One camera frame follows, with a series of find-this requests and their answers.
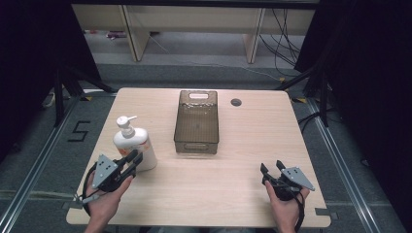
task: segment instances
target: bottle cap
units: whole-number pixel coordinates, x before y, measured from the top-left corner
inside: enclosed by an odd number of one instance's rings
[[[120,128],[127,128],[130,124],[130,120],[134,118],[137,118],[137,116],[132,116],[132,117],[120,116],[118,120],[116,120],[116,123],[118,124],[118,127]]]

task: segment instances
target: hand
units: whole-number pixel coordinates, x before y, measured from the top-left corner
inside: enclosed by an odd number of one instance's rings
[[[95,191],[95,189],[91,188],[94,173],[95,172],[91,173],[87,181],[87,196]],[[133,177],[129,176],[126,180],[124,180],[121,186],[113,192],[105,193],[103,191],[99,191],[96,193],[100,195],[100,197],[97,200],[88,203],[90,220],[85,232],[103,232],[103,229],[106,227],[107,223],[109,223],[109,220],[116,214],[120,199],[130,187],[132,180]]]
[[[273,186],[269,181],[265,181],[267,194],[270,198],[270,205],[272,206],[272,214],[275,219],[276,226],[281,233],[294,233],[294,227],[299,219],[299,209],[294,199],[291,201],[281,201],[275,193]],[[300,193],[303,198],[309,195],[309,189],[303,187]],[[302,202],[302,196],[297,195],[297,199]]]

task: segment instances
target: white soap dispenser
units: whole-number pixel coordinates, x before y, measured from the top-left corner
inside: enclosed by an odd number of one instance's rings
[[[113,138],[121,156],[127,156],[133,150],[143,153],[143,161],[136,167],[137,172],[153,169],[157,164],[155,151],[152,147],[149,133],[144,128],[134,128],[130,120],[137,116],[120,116],[117,120],[120,131]]]

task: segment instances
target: aluminum rail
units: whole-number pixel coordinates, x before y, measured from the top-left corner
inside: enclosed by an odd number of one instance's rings
[[[319,111],[316,101],[314,99],[308,99],[309,109],[312,114]],[[365,199],[363,198],[360,189],[358,188],[357,183],[355,182],[354,177],[352,176],[348,166],[346,165],[345,159],[342,156],[338,146],[333,140],[332,135],[327,127],[324,126],[321,119],[316,117],[316,124],[318,129],[321,132],[322,137],[326,143],[327,149],[333,159],[333,162],[339,172],[339,176],[342,179],[342,182],[345,184],[346,190],[354,204],[355,209],[360,216],[360,221],[363,224],[363,227],[366,232],[381,232],[375,216],[367,205]]]
[[[21,210],[23,209],[28,199],[28,196],[30,195],[31,190],[39,180],[42,171],[46,167],[46,164],[48,163],[49,158],[52,155],[52,151],[58,142],[59,136],[66,126],[69,116],[71,115],[79,101],[80,96],[72,97],[72,99],[69,101],[66,109],[66,116],[63,118],[60,124],[52,130],[48,140],[43,146],[24,182],[21,184],[6,212],[4,212],[1,216],[0,229],[3,233],[8,233],[12,230]]]

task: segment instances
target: brown plastic box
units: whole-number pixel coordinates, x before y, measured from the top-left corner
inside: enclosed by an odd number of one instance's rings
[[[181,91],[174,140],[177,153],[217,153],[217,91]]]

